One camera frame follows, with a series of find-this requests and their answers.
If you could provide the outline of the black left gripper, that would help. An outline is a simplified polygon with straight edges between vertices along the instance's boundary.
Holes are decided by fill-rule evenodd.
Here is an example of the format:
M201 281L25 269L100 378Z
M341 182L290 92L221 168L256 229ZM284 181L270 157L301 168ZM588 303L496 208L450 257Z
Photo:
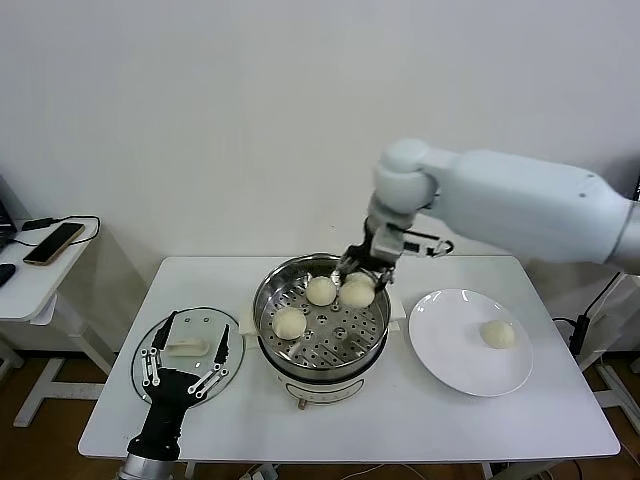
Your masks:
M186 411L203 399L228 375L230 325L226 324L211 369L200 379L197 375L162 368L165 349L177 311L173 311L152 331L149 346L140 349L142 386L151 405L141 432L128 444L127 452L142 458L178 458L182 423Z

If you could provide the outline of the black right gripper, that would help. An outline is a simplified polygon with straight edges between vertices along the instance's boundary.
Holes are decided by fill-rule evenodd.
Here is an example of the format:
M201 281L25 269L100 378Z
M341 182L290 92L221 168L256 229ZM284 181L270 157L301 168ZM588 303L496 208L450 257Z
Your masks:
M377 275L375 294L394 283L395 268L401 256L401 235L373 217L367 217L363 227L364 239L359 245L347 248L338 260L334 276L339 283L355 271Z

